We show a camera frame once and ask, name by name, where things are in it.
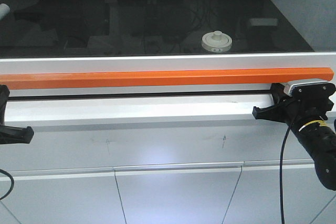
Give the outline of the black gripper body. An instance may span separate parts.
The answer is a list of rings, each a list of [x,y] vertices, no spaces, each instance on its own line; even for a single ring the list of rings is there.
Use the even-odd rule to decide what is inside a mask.
[[[325,124],[328,119],[326,113],[333,108],[333,102],[329,98],[294,98],[285,96],[281,100],[284,102],[283,116],[285,123],[293,127],[302,127],[313,121]]]

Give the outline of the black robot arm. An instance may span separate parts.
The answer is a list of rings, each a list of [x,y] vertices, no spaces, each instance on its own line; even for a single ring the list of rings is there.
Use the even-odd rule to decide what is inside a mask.
[[[326,124],[327,112],[334,105],[330,96],[335,93],[335,85],[330,82],[294,86],[273,83],[270,93],[273,105],[254,107],[254,118],[287,124],[314,161],[320,183],[335,190],[335,132]]]

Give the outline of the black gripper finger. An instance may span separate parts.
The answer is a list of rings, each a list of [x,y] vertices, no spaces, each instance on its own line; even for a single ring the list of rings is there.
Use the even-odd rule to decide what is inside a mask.
[[[281,102],[267,108],[253,107],[252,115],[256,120],[267,120],[280,123],[288,123],[288,117],[285,114],[287,103]]]
[[[1,113],[1,124],[4,124],[4,118],[5,118],[5,109],[7,105],[7,101],[9,98],[10,91],[6,85],[2,85],[0,87],[0,113]]]
[[[34,130],[26,128],[1,125],[1,144],[29,144],[34,136]]]
[[[270,87],[270,92],[274,103],[281,103],[287,99],[284,93],[284,85],[281,83],[273,83]]]

